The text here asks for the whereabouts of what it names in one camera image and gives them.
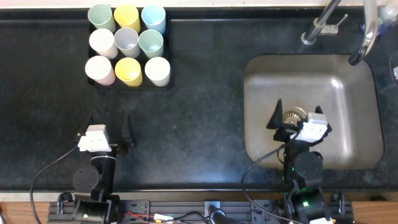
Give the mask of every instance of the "cup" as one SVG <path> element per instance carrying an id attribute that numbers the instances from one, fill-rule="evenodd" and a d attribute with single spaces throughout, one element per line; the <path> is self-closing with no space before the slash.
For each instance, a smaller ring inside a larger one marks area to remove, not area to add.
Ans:
<path id="1" fill-rule="evenodd" d="M 138 45 L 138 34 L 132 28 L 122 28 L 114 34 L 114 43 L 127 56 L 136 58 L 141 53 Z"/>
<path id="2" fill-rule="evenodd" d="M 156 30 L 142 32 L 138 44 L 149 58 L 163 56 L 163 36 Z"/>
<path id="3" fill-rule="evenodd" d="M 166 31 L 166 11 L 162 6 L 147 6 L 141 12 L 142 20 L 148 29 L 161 34 Z"/>
<path id="4" fill-rule="evenodd" d="M 114 68 L 116 76 L 128 86 L 139 86 L 142 83 L 141 66 L 134 58 L 122 58 Z"/>
<path id="5" fill-rule="evenodd" d="M 92 49 L 108 59 L 114 59 L 118 55 L 118 48 L 114 44 L 114 37 L 110 30 L 95 30 L 88 42 Z"/>
<path id="6" fill-rule="evenodd" d="M 112 16 L 112 10 L 105 4 L 98 4 L 88 11 L 88 20 L 97 29 L 108 29 L 111 32 L 116 30 L 116 25 Z"/>
<path id="7" fill-rule="evenodd" d="M 157 86 L 166 86 L 170 81 L 170 64 L 162 57 L 154 57 L 145 65 L 145 74 Z"/>
<path id="8" fill-rule="evenodd" d="M 94 56 L 86 63 L 86 74 L 101 85 L 112 84 L 116 76 L 109 59 L 104 56 Z"/>
<path id="9" fill-rule="evenodd" d="M 137 33 L 140 31 L 141 26 L 139 23 L 138 10 L 135 6 L 126 4 L 116 8 L 114 11 L 114 19 L 124 28 L 133 28 Z"/>

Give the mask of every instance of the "faucet handle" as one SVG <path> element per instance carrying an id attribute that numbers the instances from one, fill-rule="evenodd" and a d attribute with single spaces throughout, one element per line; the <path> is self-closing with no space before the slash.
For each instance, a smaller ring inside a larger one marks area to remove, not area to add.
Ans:
<path id="1" fill-rule="evenodd" d="M 338 27 L 348 17 L 347 14 L 336 24 L 336 25 L 324 25 L 319 35 L 336 35 L 338 33 Z"/>

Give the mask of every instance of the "white cup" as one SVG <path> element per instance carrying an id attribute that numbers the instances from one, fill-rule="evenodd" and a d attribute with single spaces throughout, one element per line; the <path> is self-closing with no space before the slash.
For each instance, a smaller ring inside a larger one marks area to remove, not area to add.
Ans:
<path id="1" fill-rule="evenodd" d="M 98 4 L 88 11 L 88 20 L 97 29 L 108 29 L 111 32 L 116 30 L 116 24 L 114 23 L 112 10 L 105 4 Z"/>
<path id="2" fill-rule="evenodd" d="M 166 11 L 162 6 L 147 6 L 141 12 L 142 20 L 148 29 L 161 34 L 166 31 Z"/>
<path id="3" fill-rule="evenodd" d="M 163 36 L 156 30 L 145 30 L 138 39 L 140 48 L 149 58 L 163 56 Z"/>
<path id="4" fill-rule="evenodd" d="M 86 74 L 101 85 L 110 85 L 115 79 L 111 62 L 104 56 L 94 56 L 86 63 Z"/>
<path id="5" fill-rule="evenodd" d="M 116 31 L 114 43 L 127 57 L 136 58 L 141 53 L 137 31 L 132 28 L 126 27 Z"/>
<path id="6" fill-rule="evenodd" d="M 107 29 L 94 30 L 88 42 L 92 49 L 108 59 L 118 56 L 118 48 L 114 44 L 113 34 Z"/>
<path id="7" fill-rule="evenodd" d="M 145 74 L 157 86 L 166 86 L 170 81 L 170 64 L 162 57 L 154 57 L 145 65 Z"/>

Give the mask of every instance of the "sink basin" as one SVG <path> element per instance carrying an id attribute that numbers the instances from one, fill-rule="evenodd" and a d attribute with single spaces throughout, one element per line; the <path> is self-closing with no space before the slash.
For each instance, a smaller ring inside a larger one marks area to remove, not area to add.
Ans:
<path id="1" fill-rule="evenodd" d="M 248 63 L 244 129 L 252 160 L 282 144 L 273 140 L 275 130 L 266 128 L 280 98 L 285 122 L 302 119 L 321 106 L 333 130 L 311 150 L 322 154 L 325 169 L 367 169 L 379 163 L 384 139 L 373 73 L 365 62 L 351 66 L 348 57 L 263 55 Z M 283 169 L 276 155 L 260 166 Z"/>

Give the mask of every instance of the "blue cup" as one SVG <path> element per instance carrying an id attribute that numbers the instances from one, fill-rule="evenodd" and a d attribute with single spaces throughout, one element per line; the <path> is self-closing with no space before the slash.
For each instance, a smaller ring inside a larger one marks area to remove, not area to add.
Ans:
<path id="1" fill-rule="evenodd" d="M 148 29 L 161 34 L 166 31 L 166 11 L 162 6 L 147 6 L 141 12 L 142 20 Z"/>

